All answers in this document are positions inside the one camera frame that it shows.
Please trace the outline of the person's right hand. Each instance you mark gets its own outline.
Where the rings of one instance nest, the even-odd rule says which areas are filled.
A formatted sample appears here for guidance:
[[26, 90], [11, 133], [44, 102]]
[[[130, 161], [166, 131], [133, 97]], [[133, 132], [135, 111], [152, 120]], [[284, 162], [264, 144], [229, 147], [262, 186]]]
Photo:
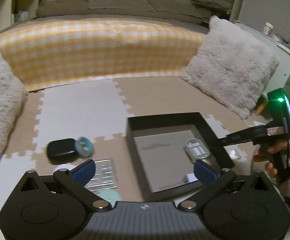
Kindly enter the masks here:
[[264, 170], [275, 181], [280, 193], [290, 196], [290, 139], [279, 139], [272, 146], [260, 146], [253, 161], [264, 163]]

